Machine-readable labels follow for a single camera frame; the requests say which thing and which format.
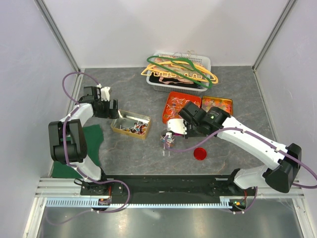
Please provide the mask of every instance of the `green felt mat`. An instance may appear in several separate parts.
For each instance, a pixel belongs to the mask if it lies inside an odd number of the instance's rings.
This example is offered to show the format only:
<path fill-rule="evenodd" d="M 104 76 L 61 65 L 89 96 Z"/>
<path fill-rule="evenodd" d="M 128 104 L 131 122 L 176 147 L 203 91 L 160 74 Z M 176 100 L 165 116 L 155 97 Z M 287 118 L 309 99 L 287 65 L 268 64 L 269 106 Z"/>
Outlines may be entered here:
<path fill-rule="evenodd" d="M 83 130 L 87 142 L 88 156 L 97 166 L 100 166 L 99 147 L 104 140 L 103 131 L 99 125 L 84 127 Z M 69 166 L 54 161 L 52 178 L 80 179 L 82 177 Z"/>

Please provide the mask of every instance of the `red tray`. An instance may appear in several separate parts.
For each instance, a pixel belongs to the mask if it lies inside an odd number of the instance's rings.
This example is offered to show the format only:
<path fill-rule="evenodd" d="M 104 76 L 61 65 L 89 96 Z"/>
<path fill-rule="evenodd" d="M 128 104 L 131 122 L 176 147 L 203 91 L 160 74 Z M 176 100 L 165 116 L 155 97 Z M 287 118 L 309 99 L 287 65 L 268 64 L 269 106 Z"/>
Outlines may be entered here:
<path fill-rule="evenodd" d="M 189 101 L 195 103 L 198 107 L 202 104 L 202 99 L 197 96 L 185 94 L 185 93 L 177 93 L 171 92 L 168 96 L 168 99 L 165 104 L 165 108 L 163 111 L 163 123 L 167 123 L 169 119 L 174 118 L 182 118 L 178 115 L 178 112 L 188 103 Z"/>

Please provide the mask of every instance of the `green hanger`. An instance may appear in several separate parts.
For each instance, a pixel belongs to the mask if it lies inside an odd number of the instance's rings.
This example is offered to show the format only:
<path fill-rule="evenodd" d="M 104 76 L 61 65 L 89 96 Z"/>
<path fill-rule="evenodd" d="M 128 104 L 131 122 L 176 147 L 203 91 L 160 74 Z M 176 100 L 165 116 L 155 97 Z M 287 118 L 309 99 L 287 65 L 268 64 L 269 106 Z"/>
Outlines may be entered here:
<path fill-rule="evenodd" d="M 187 77 L 187 76 L 185 76 L 185 75 L 183 75 L 181 73 L 178 73 L 178 72 L 176 72 L 176 71 L 174 71 L 174 70 L 172 70 L 170 68 L 167 68 L 167 67 L 165 67 L 165 66 L 163 66 L 161 64 L 158 64 L 158 63 L 155 63 L 153 61 L 150 61 L 150 59 L 152 59 L 152 58 L 159 58 L 159 59 L 169 60 L 172 63 L 177 64 L 177 65 L 179 65 L 179 66 L 181 66 L 181 67 L 183 67 L 185 69 L 188 69 L 190 71 L 195 71 L 195 72 L 199 73 L 202 77 L 204 77 L 206 80 L 208 80 L 209 86 L 206 86 L 206 85 L 204 85 L 203 83 L 201 83 L 201 82 L 199 82 L 197 80 L 189 78 L 189 77 Z M 188 67 L 186 67 L 185 65 L 183 65 L 181 63 L 176 63 L 175 61 L 184 61 L 184 62 L 188 63 L 192 68 L 188 68 Z M 177 74 L 178 76 L 181 76 L 183 78 L 189 79 L 189 80 L 193 81 L 194 83 L 197 83 L 198 85 L 203 86 L 204 88 L 211 88 L 211 86 L 212 86 L 212 81 L 210 80 L 210 78 L 206 77 L 206 75 L 204 75 L 199 69 L 197 69 L 195 67 L 194 63 L 192 61 L 190 61 L 189 59 L 187 59 L 187 58 L 175 58 L 174 59 L 174 58 L 163 57 L 163 56 L 150 56 L 150 57 L 147 58 L 147 62 L 155 64 L 158 67 L 164 68 L 164 69 L 168 70 L 169 72 Z"/>

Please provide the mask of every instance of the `orange tray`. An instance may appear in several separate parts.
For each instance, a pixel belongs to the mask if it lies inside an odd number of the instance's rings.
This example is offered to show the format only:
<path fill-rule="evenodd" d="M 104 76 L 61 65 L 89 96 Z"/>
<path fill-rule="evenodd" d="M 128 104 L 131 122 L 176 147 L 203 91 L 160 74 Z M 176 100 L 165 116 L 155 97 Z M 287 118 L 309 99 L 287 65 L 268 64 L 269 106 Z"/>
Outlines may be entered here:
<path fill-rule="evenodd" d="M 231 99 L 203 96 L 202 109 L 208 112 L 212 107 L 219 107 L 233 115 L 233 101 Z"/>
<path fill-rule="evenodd" d="M 177 93 L 171 92 L 168 96 L 168 99 L 165 104 L 165 108 L 163 111 L 163 123 L 167 123 L 169 119 L 174 118 L 182 118 L 178 115 L 178 112 L 188 103 L 189 101 L 195 103 L 198 107 L 202 104 L 202 99 L 197 96 L 185 94 L 185 93 Z"/>

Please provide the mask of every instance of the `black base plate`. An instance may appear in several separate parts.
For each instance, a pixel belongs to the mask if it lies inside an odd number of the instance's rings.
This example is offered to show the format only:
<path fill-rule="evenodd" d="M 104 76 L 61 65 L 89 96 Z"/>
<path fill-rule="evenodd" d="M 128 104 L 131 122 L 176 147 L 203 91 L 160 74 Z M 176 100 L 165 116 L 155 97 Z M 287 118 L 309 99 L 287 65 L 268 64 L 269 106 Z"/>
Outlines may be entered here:
<path fill-rule="evenodd" d="M 107 180 L 117 179 L 125 182 L 130 189 L 130 204 L 171 204 L 171 203 L 218 203 L 220 196 L 232 196 L 226 189 L 226 179 L 230 175 L 108 175 Z M 111 182 L 112 203 L 124 203 L 127 189 L 124 185 Z M 255 189 L 248 188 L 247 194 L 253 196 Z M 82 188 L 81 195 L 87 194 Z M 238 191 L 235 196 L 244 196 Z"/>

